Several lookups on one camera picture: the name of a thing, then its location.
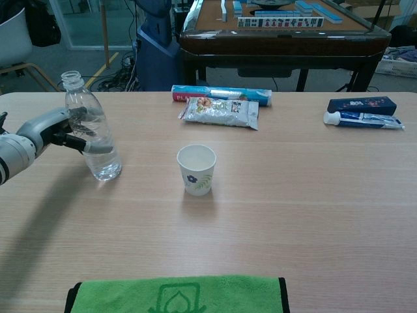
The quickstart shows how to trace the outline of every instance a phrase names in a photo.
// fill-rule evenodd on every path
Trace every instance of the blue box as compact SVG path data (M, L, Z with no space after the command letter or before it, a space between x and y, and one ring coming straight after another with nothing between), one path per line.
M318 4L318 3L312 3L311 6L313 7L313 10L316 13L318 13L319 15L321 15L326 20L332 22L333 24L339 24L339 23L343 22L343 18L339 17L336 14L331 13L326 8L323 8L320 4Z
M308 3L304 2L303 0L295 1L295 6L303 13L312 13L313 7Z
M242 5L240 1L233 1L233 10L242 12Z
M393 115L396 109L397 104L388 97L332 99L327 107L329 113L339 111L381 115Z

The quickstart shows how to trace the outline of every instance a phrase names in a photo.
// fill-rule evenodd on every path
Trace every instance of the white basket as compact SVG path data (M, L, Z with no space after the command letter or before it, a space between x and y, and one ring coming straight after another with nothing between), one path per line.
M417 62L382 59L375 73L417 78Z

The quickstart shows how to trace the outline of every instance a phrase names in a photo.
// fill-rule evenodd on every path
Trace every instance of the flower print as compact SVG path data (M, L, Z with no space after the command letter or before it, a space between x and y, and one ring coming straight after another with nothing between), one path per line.
M187 176L187 179L190 183L193 183L193 184L198 181L198 179L196 179L193 175Z

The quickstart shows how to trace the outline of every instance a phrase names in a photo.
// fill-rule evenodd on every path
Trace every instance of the table leg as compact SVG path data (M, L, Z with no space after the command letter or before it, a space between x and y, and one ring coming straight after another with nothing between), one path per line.
M307 76L308 76L308 70L300 70L300 75L298 77L298 83L297 83L297 92L303 92L304 88L306 86L306 81L307 81Z
M358 75L356 76L352 86L352 91L366 91L377 66L378 62L364 64L358 71Z
M200 67L198 69L198 79L203 80L203 81L207 81L206 67Z
M357 75L358 75L358 71L355 70L352 73L351 81L349 82L349 85L347 86L346 92L350 93L352 91L352 87L353 87L353 84L354 84L354 81L355 81Z
M187 62L184 63L184 75L186 85L197 85L197 79L195 77L195 67L193 67L191 64Z

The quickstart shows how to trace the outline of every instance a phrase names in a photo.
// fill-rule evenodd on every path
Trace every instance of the toothpaste tube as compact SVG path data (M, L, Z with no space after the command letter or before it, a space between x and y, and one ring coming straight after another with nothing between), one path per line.
M272 98L272 91L268 89L173 85L171 91L174 101L187 101L190 97L209 97L222 100L256 101L259 106L270 106Z
M336 126L405 129L395 116L359 112L326 112L323 121Z

